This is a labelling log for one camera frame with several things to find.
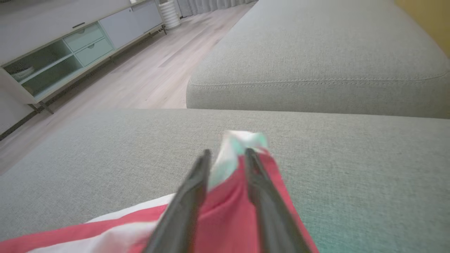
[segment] gray curtain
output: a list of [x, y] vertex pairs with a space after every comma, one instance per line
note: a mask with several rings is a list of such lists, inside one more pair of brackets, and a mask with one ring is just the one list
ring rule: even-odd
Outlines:
[[183, 17], [248, 4], [256, 0], [178, 0]]

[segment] gray upholstery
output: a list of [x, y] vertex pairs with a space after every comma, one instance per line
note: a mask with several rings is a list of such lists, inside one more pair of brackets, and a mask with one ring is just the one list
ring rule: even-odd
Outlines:
[[197, 67], [187, 106], [449, 117], [449, 66], [394, 0], [260, 0]]
[[269, 139], [321, 253], [448, 252], [450, 120], [118, 110], [78, 119], [0, 176], [0, 240], [176, 191], [223, 130]]

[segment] metal leg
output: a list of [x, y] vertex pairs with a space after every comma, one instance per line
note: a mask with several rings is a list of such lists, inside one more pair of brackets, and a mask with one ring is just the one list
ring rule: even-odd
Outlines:
[[39, 110], [33, 104], [28, 104], [35, 112], [39, 113]]
[[45, 110], [47, 110], [49, 113], [53, 114], [52, 110], [50, 110], [50, 108], [43, 102], [39, 102], [39, 104], [44, 107]]

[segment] wooden floor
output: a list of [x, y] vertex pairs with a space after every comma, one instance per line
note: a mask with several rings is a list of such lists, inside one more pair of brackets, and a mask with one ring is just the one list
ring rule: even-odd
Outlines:
[[73, 119], [109, 108], [186, 108], [192, 71], [253, 3], [182, 19], [80, 80], [42, 112], [0, 141], [0, 175]]

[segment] yellow wall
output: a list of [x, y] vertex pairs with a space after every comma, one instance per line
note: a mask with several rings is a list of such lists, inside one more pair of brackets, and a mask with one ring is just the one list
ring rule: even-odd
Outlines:
[[396, 0], [450, 57], [450, 0]]

